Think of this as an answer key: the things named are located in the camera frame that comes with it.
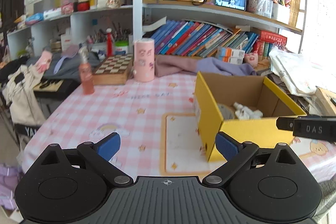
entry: pink toy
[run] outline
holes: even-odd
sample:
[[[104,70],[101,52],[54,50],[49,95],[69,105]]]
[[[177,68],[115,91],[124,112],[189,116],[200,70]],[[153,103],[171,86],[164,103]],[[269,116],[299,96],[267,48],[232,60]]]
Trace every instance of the pink toy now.
[[[256,52],[245,54],[244,61],[255,68],[258,65],[258,54]]]
[[[154,80],[154,40],[143,38],[134,42],[134,78],[140,82]]]
[[[42,52],[40,59],[35,63],[38,73],[44,73],[47,69],[49,69],[52,56],[51,52]]]

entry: cup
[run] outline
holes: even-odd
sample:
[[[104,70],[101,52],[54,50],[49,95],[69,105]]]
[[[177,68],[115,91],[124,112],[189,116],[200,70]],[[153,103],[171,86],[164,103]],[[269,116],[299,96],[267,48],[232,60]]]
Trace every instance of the cup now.
[[[133,75],[139,82],[154,80],[154,39],[142,38],[134,42]]]

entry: pen holder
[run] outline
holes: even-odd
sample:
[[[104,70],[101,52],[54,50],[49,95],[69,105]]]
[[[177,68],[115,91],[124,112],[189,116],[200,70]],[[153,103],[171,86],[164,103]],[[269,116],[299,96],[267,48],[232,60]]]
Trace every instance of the pen holder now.
[[[282,23],[288,24],[290,8],[281,4],[273,3],[272,18]]]
[[[271,0],[250,0],[247,11],[256,15],[271,18],[273,1]]]

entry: lavender fabric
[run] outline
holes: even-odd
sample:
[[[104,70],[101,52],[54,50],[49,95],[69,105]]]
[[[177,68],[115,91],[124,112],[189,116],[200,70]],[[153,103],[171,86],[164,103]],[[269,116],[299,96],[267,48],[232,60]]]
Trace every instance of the lavender fabric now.
[[[228,76],[257,75],[250,64],[235,65],[220,61],[214,57],[199,60],[196,65],[196,72],[197,71],[213,72]]]

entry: wooden shelf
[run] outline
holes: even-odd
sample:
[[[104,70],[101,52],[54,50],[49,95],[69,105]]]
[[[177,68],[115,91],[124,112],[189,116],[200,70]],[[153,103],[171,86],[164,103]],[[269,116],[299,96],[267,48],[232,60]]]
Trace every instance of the wooden shelf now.
[[[187,1],[176,1],[176,0],[144,0],[144,7],[147,8],[160,8],[160,9],[179,9],[179,10],[194,10],[206,13],[221,14],[224,16],[230,16],[235,18],[241,18],[245,20],[250,20],[251,22],[258,22],[261,24],[266,24],[272,27],[288,30],[297,34],[302,34],[302,30],[292,27],[288,24],[279,22],[277,20],[263,17],[260,15],[255,15],[246,11],[236,10],[232,8],[216,6],[211,4],[193,5],[191,2]]]

